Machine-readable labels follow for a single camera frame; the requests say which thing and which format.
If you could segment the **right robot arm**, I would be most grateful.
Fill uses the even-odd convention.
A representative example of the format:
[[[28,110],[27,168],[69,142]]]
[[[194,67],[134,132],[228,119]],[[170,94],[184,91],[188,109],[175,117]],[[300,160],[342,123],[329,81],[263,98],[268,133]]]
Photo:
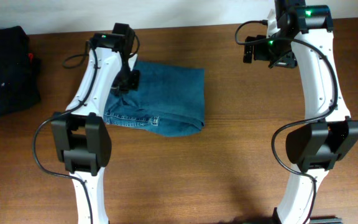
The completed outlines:
[[[326,5],[276,1],[262,21],[265,35],[247,37],[243,61],[267,61],[270,67],[298,68],[305,117],[284,125],[290,177],[285,194],[264,223],[341,223],[313,218],[323,179],[358,141],[358,120],[351,117],[341,93],[333,54],[334,27]]]

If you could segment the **blue denim jeans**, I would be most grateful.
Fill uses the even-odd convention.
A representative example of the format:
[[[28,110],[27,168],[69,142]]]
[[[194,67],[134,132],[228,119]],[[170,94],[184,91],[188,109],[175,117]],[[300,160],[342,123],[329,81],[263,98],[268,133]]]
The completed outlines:
[[[139,87],[110,94],[106,124],[143,129],[165,137],[197,134],[204,127],[204,69],[138,61]]]

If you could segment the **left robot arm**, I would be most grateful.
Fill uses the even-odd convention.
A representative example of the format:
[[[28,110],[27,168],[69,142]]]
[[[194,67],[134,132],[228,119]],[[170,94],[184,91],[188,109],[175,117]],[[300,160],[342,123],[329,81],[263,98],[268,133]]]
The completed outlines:
[[[112,143],[103,113],[110,93],[136,90],[135,31],[116,23],[110,34],[95,33],[88,41],[88,65],[74,99],[51,122],[57,157],[72,180],[78,223],[108,223],[104,205],[104,170]]]

